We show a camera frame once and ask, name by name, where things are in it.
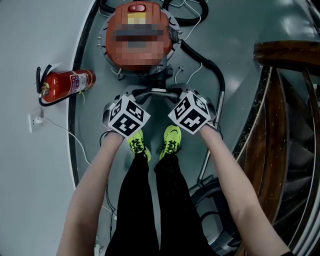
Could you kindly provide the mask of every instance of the black pants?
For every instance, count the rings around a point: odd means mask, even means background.
[[[154,171],[161,210],[161,249],[155,228],[148,162],[141,153],[135,156],[123,180],[116,230],[105,255],[216,255],[203,233],[177,156],[165,155]]]

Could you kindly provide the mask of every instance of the gray floor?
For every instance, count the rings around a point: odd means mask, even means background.
[[[122,3],[121,0],[108,0],[108,4],[113,7],[120,3]],[[190,2],[190,5],[200,10],[198,4]],[[224,75],[226,92],[220,126],[224,141],[232,151],[251,109],[260,78],[261,69],[252,60],[254,44],[274,40],[318,41],[319,39],[318,35],[315,35],[308,16],[295,0],[208,0],[208,6],[207,19],[197,26],[187,43],[206,58],[213,60]],[[170,7],[170,12],[180,18],[194,17],[184,6],[179,10]],[[97,47],[96,37],[99,36],[105,19],[97,14],[82,61],[83,68],[95,71],[96,85],[84,93],[85,104],[82,96],[77,96],[76,135],[83,141],[89,161],[97,153],[99,137],[105,131],[101,123],[105,104],[129,85],[128,80],[118,81],[115,78]],[[191,27],[182,28],[184,37],[190,30]],[[183,51],[176,56],[172,65],[174,72],[180,65],[185,65],[184,72],[178,76],[178,82],[186,82],[190,74],[199,67],[199,63]],[[167,81],[168,85],[173,83],[173,78]],[[213,102],[217,102],[219,85],[211,71],[202,68],[193,76],[189,85],[201,94],[210,96]],[[160,209],[155,174],[152,170],[159,159],[163,132],[170,123],[167,117],[170,110],[162,100],[153,101],[146,110],[151,118],[143,128],[143,132],[152,153],[152,160],[149,163],[149,183],[153,197],[155,225],[160,234]],[[181,147],[182,150],[178,153],[180,168],[190,187],[197,180],[207,148],[199,134],[190,135],[184,131]],[[114,206],[117,206],[122,180],[132,159],[133,154],[124,142],[116,155],[110,174],[109,195]],[[77,166],[81,178],[88,165],[78,146]],[[205,176],[211,174],[214,174],[214,168],[210,163]],[[141,203],[139,198],[136,200],[137,204]],[[102,209],[98,230],[101,245],[109,243],[109,225],[110,214]]]

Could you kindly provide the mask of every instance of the green sneaker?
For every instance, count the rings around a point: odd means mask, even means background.
[[[181,143],[181,130],[179,126],[169,125],[164,131],[164,145],[160,154],[160,160],[165,154],[175,154]]]
[[[144,153],[148,159],[151,160],[151,153],[144,143],[144,133],[138,130],[132,137],[126,139],[131,147],[134,155]]]

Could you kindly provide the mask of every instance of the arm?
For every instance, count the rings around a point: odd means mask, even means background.
[[[99,213],[112,162],[124,138],[109,133],[73,193],[57,256],[94,255]]]
[[[208,125],[200,130],[216,167],[232,218],[250,255],[281,256],[290,250],[264,214],[249,179],[221,139]]]

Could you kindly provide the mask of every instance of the wall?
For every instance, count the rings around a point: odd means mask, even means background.
[[[74,190],[67,133],[44,124],[29,133],[38,106],[36,68],[73,66],[94,0],[0,1],[0,255],[55,255]],[[67,127],[68,102],[44,110]]]

